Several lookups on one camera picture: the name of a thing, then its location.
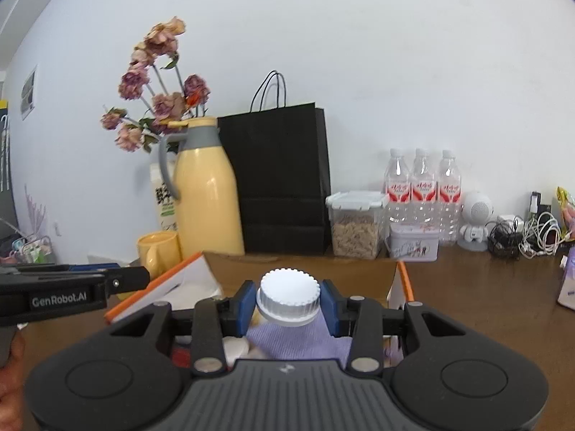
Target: yellow mug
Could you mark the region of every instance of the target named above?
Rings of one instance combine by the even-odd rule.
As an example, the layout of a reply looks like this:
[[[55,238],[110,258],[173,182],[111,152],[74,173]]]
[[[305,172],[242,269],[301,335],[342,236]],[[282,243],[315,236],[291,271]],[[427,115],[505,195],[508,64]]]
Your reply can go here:
[[[137,242],[140,264],[150,273],[150,280],[182,262],[182,251],[175,231],[155,231]]]

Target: silver screw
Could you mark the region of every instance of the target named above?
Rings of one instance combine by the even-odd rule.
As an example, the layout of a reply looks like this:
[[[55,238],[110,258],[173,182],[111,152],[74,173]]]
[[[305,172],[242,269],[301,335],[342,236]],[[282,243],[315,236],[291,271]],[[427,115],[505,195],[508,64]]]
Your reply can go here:
[[[194,362],[194,368],[201,372],[214,372],[222,367],[221,361],[211,356],[200,358]]]
[[[379,368],[379,361],[375,358],[362,356],[351,362],[351,367],[360,372],[372,372]]]

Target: plastic food container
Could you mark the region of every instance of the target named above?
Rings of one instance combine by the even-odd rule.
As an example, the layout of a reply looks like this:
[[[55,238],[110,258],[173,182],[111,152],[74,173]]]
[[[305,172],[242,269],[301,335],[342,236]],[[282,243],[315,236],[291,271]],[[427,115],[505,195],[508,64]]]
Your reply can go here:
[[[383,213],[389,196],[377,191],[349,191],[326,198],[333,253],[375,259],[381,248]]]
[[[389,233],[389,257],[402,261],[435,261],[439,229],[432,225],[392,223]]]

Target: human hand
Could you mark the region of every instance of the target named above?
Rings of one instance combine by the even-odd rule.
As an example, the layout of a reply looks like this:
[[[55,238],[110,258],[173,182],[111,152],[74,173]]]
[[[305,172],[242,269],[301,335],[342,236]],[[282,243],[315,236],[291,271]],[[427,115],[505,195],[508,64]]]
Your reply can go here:
[[[18,332],[12,341],[10,358],[0,368],[0,431],[21,431],[24,339]]]

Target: snack bag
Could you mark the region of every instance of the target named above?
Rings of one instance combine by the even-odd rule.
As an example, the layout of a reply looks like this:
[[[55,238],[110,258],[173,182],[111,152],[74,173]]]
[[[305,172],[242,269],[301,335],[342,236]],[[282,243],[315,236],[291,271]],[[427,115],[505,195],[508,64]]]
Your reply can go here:
[[[567,190],[558,186],[557,201],[559,201],[561,208],[561,238],[570,232],[571,236],[566,241],[573,241],[575,240],[575,200]]]

